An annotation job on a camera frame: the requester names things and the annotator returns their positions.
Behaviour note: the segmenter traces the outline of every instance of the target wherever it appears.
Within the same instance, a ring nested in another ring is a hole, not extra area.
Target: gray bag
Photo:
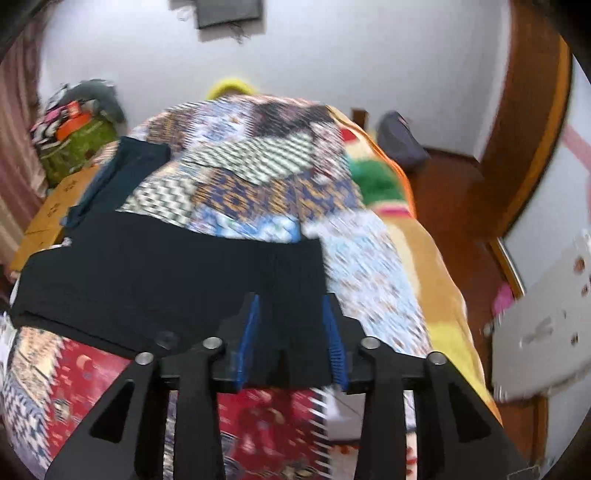
[[[396,111],[386,113],[379,121],[377,140],[384,153],[405,172],[414,170],[429,158],[408,129],[406,120]]]

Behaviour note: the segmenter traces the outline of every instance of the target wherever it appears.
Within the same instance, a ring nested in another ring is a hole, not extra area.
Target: red fabric
[[[312,478],[314,451],[322,450],[312,435],[311,391],[243,390],[219,394],[219,424],[222,445],[230,460],[228,480]]]
[[[344,142],[352,142],[354,140],[357,140],[355,134],[348,128],[341,128],[340,134],[343,136]]]
[[[129,360],[65,340],[47,403],[47,444],[54,458]]]

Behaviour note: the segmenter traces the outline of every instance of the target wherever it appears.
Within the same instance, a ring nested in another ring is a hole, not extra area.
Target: metal screw
[[[361,346],[367,350],[373,350],[380,346],[380,341],[376,337],[365,337],[361,340]]]
[[[214,350],[215,348],[222,345],[222,339],[220,337],[209,337],[203,341],[203,346],[208,350]]]
[[[135,357],[135,363],[140,365],[148,365],[152,363],[152,360],[154,360],[154,356],[150,352],[141,352]]]
[[[431,352],[427,355],[427,359],[434,365],[445,365],[447,363],[447,357],[441,352]]]

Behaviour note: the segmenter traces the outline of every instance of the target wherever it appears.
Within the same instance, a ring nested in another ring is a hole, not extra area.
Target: orange box
[[[32,254],[61,241],[63,227],[60,220],[67,214],[68,208],[78,203],[99,169],[100,166],[93,166],[73,173],[50,193],[25,231],[10,264],[12,272],[20,272]]]

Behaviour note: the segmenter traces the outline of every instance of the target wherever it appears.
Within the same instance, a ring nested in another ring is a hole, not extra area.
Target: patchwork quilt
[[[496,412],[462,297],[414,219],[404,173],[340,112],[307,100],[235,96],[176,106],[130,136],[167,143],[173,157],[121,210],[229,238],[320,238],[327,285],[345,315],[398,352],[452,352],[452,361]],[[94,163],[108,162],[115,151],[116,142],[107,145]],[[436,313],[433,299],[441,293],[447,297]],[[436,316],[447,328],[432,321]],[[128,360],[43,330],[27,327],[13,337],[4,353],[0,343],[0,406],[13,448],[41,479]],[[363,401],[363,395],[346,396],[330,385],[218,395],[226,477],[352,479]],[[405,414],[407,473],[413,478],[410,393]],[[175,420],[172,393],[163,458],[167,479],[174,475]]]

